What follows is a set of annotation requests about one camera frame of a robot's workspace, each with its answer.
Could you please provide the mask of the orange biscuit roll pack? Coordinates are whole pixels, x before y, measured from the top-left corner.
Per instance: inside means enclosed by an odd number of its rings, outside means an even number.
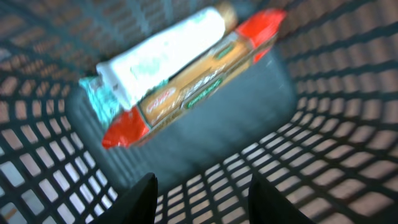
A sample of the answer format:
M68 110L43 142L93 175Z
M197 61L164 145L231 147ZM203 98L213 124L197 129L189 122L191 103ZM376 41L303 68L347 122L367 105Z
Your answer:
M255 13L166 85L121 113L105 132L103 147L144 144L260 61L275 44L286 15L282 9Z

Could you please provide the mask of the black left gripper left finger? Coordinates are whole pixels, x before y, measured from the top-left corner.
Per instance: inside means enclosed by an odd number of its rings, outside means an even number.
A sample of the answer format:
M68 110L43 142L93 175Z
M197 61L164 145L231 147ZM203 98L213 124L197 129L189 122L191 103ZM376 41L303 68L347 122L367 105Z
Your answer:
M94 219L95 224L154 224L157 208L158 180L147 173L112 207Z

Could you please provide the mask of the white tube with gold cap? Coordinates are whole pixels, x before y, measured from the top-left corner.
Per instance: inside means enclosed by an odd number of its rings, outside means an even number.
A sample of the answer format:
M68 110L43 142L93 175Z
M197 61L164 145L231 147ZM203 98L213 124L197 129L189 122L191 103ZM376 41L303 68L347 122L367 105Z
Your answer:
M233 5L220 2L97 64L96 71L121 106L129 110L149 90L219 42L237 23Z

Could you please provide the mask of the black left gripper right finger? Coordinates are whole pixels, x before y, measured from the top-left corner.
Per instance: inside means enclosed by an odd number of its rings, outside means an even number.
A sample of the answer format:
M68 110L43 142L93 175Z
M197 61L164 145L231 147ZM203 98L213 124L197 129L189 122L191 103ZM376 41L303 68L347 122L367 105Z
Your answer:
M252 176L248 192L250 224L314 224L266 178Z

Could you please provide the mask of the teal tissue packet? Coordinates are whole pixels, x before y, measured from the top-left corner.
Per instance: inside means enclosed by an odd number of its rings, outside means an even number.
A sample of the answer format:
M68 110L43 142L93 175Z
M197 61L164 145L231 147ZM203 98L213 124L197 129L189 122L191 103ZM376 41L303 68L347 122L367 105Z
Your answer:
M100 76L81 78L79 85L86 91L91 107L102 127L108 129L122 111L120 102Z

